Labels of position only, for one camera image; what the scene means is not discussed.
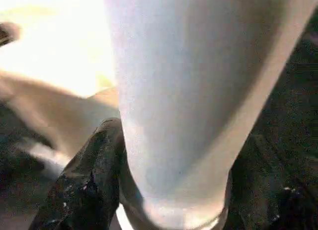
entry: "white metal tube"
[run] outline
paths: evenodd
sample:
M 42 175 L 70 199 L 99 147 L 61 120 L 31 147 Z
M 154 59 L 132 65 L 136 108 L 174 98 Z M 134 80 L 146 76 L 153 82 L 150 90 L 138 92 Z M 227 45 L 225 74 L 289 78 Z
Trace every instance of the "white metal tube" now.
M 128 201 L 161 228 L 203 226 L 317 0 L 105 1 Z

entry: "white cylindrical pole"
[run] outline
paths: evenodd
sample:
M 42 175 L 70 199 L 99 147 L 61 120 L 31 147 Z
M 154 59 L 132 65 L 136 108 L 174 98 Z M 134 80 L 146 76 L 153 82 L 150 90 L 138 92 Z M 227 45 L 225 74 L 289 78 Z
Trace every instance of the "white cylindrical pole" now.
M 123 194 L 160 228 L 204 226 L 317 0 L 105 2 L 137 187 L 123 176 Z

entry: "beige surface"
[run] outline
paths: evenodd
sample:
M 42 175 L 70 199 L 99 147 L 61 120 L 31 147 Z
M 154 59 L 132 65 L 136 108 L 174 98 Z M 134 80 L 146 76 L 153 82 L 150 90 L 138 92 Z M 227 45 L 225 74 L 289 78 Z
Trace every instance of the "beige surface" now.
M 103 119 L 119 117 L 116 106 L 111 106 L 116 100 L 115 90 L 104 91 L 94 100 L 10 78 L 1 81 L 14 95 L 10 105 L 30 126 L 50 138 L 56 149 L 69 157 L 75 155 Z
M 0 23 L 20 39 L 0 47 L 2 74 L 89 97 L 113 86 L 103 0 L 0 0 Z
M 118 92 L 115 87 L 100 91 L 92 96 L 91 99 L 97 100 L 111 107 L 118 108 Z

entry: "black object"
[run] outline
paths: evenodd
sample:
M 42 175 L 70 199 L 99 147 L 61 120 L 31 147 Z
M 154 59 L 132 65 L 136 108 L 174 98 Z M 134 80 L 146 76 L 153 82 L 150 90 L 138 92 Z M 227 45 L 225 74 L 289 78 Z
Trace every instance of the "black object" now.
M 119 119 L 104 121 L 66 166 L 29 230 L 107 230 L 119 204 Z
M 318 230 L 318 10 L 232 167 L 226 230 Z

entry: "white pipe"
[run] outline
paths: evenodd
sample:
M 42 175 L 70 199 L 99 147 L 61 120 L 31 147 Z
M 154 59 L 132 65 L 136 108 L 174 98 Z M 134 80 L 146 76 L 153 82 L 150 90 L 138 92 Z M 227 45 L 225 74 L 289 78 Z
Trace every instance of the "white pipe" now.
M 123 194 L 153 225 L 203 226 L 317 0 L 105 2 L 138 188 L 123 176 Z

